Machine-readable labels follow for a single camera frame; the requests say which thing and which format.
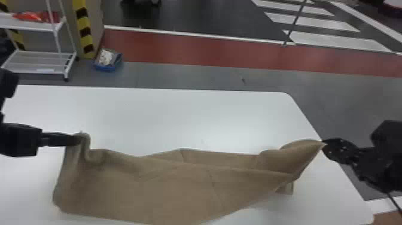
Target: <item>gray floor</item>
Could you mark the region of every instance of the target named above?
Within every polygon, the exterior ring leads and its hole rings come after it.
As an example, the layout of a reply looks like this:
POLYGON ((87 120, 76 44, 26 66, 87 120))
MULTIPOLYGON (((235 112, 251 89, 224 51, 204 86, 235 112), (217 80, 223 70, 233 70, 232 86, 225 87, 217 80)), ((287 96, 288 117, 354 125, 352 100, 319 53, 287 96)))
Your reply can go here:
MULTIPOLYGON (((383 120, 402 120, 402 78, 135 62, 107 73, 94 71, 89 60, 76 63, 71 75, 69 83, 53 75, 23 75, 21 83, 286 92, 323 139, 342 137, 362 147, 371 146, 369 134, 383 120)), ((365 200, 385 197, 343 168, 365 200)))

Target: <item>black pole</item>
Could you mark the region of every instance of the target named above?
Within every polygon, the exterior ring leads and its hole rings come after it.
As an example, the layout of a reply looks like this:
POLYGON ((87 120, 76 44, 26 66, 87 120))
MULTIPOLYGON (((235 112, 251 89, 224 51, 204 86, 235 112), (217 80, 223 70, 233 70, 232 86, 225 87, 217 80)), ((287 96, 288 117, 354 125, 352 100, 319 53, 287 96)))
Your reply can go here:
POLYGON ((286 45, 288 44, 288 40, 290 39, 290 35, 292 34, 292 31, 294 30, 294 27, 296 26, 296 23, 297 23, 297 21, 298 21, 300 15, 302 14, 302 11, 303 11, 304 6, 306 5, 306 3, 307 3, 307 0, 304 0, 304 1, 301 3, 301 6, 300 6, 300 8, 299 8, 299 11, 298 11, 297 14, 296 14, 296 18, 293 20, 292 26, 291 26, 290 29, 289 29, 288 35, 287 35, 287 37, 286 37, 286 40, 285 40, 284 43, 283 43, 283 46, 286 46, 286 45))

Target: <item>hazard stripe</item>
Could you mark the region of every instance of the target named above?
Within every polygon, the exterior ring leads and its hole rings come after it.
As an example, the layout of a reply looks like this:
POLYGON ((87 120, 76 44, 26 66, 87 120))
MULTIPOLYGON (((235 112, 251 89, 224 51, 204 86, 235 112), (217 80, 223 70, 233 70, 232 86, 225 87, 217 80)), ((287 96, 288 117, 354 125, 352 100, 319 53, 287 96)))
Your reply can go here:
POLYGON ((72 7, 77 18, 77 29, 80 35, 81 48, 84 57, 93 59, 95 57, 95 47, 91 33, 86 0, 72 0, 72 7))
MULTIPOLYGON (((5 13, 9 12, 7 7, 7 0, 0 0, 0 10, 5 13)), ((10 38, 17 44, 19 49, 25 51, 24 39, 22 38, 20 32, 14 29, 9 29, 9 31, 11 33, 10 38)))

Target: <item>white crosswalk stripe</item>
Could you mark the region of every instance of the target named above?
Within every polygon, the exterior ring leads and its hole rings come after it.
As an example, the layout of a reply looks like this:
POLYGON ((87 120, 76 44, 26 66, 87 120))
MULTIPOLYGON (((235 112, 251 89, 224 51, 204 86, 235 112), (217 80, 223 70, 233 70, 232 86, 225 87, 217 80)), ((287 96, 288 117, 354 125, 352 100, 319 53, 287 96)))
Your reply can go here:
MULTIPOLYGON (((265 15, 267 15, 272 21, 276 23, 292 24, 295 19, 295 16, 283 15, 278 13, 265 13, 265 15)), ((297 25, 359 32, 358 29, 354 28, 348 23, 339 22, 336 20, 323 20, 308 17, 299 17, 299 19, 297 20, 297 25)))
POLYGON ((296 44, 317 45, 323 47, 349 48, 368 51, 392 52, 384 45, 372 39, 348 38, 334 35, 312 34, 293 31, 290 38, 296 44))
MULTIPOLYGON (((290 10, 290 11, 298 11, 300 9, 300 5, 263 1, 263 0, 252 0, 252 1, 254 2, 255 5, 257 5, 259 7, 278 8, 280 10, 290 10)), ((326 15, 326 16, 333 16, 332 13, 328 12, 327 10, 325 10, 323 8, 310 7, 310 6, 305 6, 303 9, 303 12, 326 15)))

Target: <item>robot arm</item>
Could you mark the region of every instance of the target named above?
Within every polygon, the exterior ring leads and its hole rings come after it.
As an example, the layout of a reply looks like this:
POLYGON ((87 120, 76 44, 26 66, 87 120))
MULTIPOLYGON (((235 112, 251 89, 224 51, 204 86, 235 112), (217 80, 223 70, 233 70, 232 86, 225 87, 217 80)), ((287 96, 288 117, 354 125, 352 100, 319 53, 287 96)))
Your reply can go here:
POLYGON ((71 146, 81 140, 64 133, 42 133, 36 127, 3 123, 1 113, 6 98, 12 98, 19 83, 19 77, 10 71, 0 69, 0 154, 11 157, 36 156, 39 147, 71 146))

